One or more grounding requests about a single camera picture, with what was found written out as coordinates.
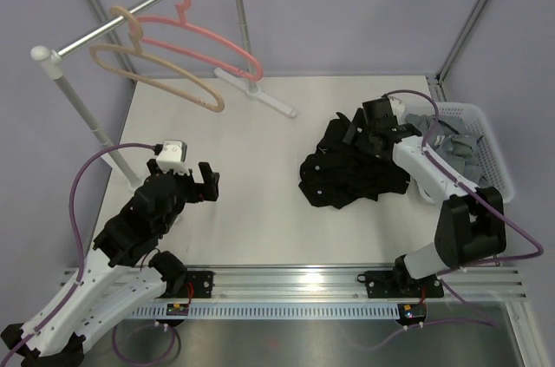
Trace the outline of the black shirt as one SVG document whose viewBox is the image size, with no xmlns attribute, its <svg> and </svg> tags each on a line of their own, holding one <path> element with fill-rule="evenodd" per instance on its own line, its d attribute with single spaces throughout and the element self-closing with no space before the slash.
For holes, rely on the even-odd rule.
<svg viewBox="0 0 555 367">
<path fill-rule="evenodd" d="M 329 121 L 315 152 L 299 168 L 298 187 L 312 206 L 341 209 L 358 199 L 377 201 L 384 193 L 407 192 L 406 171 L 356 145 L 367 128 L 361 108 L 352 119 L 338 112 Z"/>
</svg>

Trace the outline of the pink plastic hanger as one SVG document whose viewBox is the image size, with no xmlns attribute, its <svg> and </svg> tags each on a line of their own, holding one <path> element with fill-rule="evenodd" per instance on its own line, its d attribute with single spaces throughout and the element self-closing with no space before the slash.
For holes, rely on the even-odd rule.
<svg viewBox="0 0 555 367">
<path fill-rule="evenodd" d="M 202 36 L 209 41 L 212 41 L 213 43 L 216 43 L 221 47 L 225 47 L 234 52 L 236 55 L 242 57 L 247 63 L 247 69 L 240 69 L 217 58 L 195 52 L 194 50 L 179 46 L 174 43 L 156 40 L 148 36 L 143 36 L 140 41 L 142 43 L 146 43 L 161 49 L 166 49 L 174 53 L 188 56 L 204 63 L 208 63 L 214 67 L 223 69 L 225 72 L 228 72 L 240 78 L 244 78 L 250 82 L 259 82 L 264 76 L 264 69 L 261 62 L 246 49 L 239 47 L 236 43 L 224 38 L 222 35 L 190 23 L 187 20 L 186 14 L 191 8 L 191 5 L 192 0 L 181 0 L 179 3 L 176 3 L 174 5 L 177 14 L 176 17 L 145 15 L 137 16 L 137 20 L 140 24 L 151 23 L 157 25 L 166 25 L 171 26 L 175 29 L 184 30 L 185 32 L 194 34 L 196 36 Z"/>
</svg>

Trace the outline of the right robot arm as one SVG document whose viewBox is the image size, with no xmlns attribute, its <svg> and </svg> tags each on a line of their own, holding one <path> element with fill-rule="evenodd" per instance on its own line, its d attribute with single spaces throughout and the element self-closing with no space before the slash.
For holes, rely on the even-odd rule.
<svg viewBox="0 0 555 367">
<path fill-rule="evenodd" d="M 388 270 L 365 272 L 360 280 L 370 298 L 441 298 L 439 275 L 505 251 L 502 195 L 456 173 L 429 145 L 428 133 L 399 122 L 393 104 L 383 96 L 357 110 L 363 127 L 356 145 L 407 172 L 440 214 L 431 243 L 396 258 Z"/>
</svg>

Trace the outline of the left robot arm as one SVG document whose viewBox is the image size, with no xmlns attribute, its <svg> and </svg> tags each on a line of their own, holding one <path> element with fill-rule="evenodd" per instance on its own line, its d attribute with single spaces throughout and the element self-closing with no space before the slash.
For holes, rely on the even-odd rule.
<svg viewBox="0 0 555 367">
<path fill-rule="evenodd" d="M 83 264 L 31 320 L 10 324 L 1 339 L 24 366 L 78 366 L 110 329 L 154 298 L 192 298 L 186 266 L 157 247 L 187 204 L 219 198 L 219 174 L 199 164 L 202 181 L 181 165 L 150 174 L 94 238 Z"/>
</svg>

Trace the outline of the grey shirt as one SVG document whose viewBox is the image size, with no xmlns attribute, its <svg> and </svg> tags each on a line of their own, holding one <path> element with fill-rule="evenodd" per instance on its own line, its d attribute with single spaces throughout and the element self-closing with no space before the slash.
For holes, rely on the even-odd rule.
<svg viewBox="0 0 555 367">
<path fill-rule="evenodd" d="M 477 155 L 481 138 L 461 118 L 440 115 L 428 143 L 453 170 L 480 187 L 489 187 Z"/>
</svg>

